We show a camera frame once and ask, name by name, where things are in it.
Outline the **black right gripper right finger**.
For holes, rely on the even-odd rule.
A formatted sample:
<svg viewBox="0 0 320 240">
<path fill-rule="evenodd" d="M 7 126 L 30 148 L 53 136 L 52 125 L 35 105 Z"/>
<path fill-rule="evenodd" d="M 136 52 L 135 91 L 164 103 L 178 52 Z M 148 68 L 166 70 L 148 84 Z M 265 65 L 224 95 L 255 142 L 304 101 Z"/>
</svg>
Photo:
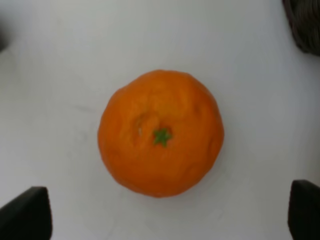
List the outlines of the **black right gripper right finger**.
<svg viewBox="0 0 320 240">
<path fill-rule="evenodd" d="M 291 184 L 287 224 L 294 240 L 320 239 L 320 187 L 307 180 Z"/>
</svg>

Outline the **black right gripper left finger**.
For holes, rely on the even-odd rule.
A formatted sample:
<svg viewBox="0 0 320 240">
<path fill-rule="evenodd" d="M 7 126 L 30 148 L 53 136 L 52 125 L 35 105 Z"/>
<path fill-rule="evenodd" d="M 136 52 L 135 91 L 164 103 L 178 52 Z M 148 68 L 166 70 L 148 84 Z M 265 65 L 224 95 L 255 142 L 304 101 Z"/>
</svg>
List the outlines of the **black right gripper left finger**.
<svg viewBox="0 0 320 240">
<path fill-rule="evenodd" d="M 53 220 L 48 189 L 33 186 L 0 208 L 2 240 L 49 240 Z"/>
</svg>

